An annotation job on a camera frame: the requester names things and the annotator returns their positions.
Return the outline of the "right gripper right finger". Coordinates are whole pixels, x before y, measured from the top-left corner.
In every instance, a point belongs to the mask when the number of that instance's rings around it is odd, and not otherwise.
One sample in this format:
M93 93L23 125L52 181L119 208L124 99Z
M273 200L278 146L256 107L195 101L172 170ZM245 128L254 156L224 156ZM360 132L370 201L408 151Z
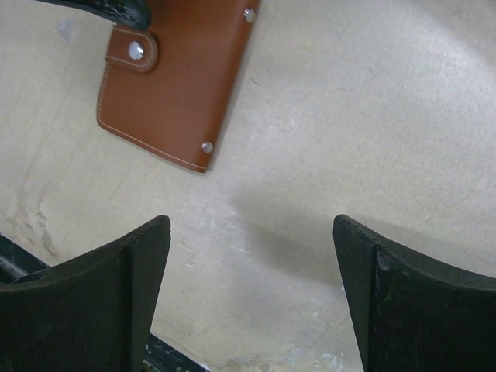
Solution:
M333 241L365 371L493 371L495 279L351 219Z

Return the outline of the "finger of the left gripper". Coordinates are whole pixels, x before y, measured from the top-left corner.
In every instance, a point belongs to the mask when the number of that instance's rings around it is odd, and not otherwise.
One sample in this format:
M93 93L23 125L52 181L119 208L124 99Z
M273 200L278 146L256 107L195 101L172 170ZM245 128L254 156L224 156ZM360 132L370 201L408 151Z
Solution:
M152 21L149 6L142 0L40 0L52 5L78 9L139 31Z

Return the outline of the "brown leather card holder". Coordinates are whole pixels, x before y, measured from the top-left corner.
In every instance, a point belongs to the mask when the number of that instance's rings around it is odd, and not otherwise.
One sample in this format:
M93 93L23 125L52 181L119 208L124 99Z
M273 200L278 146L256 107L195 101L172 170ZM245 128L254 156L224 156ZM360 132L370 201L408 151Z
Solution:
M97 122L165 160L203 173L260 4L151 1L149 7L149 29L112 28Z

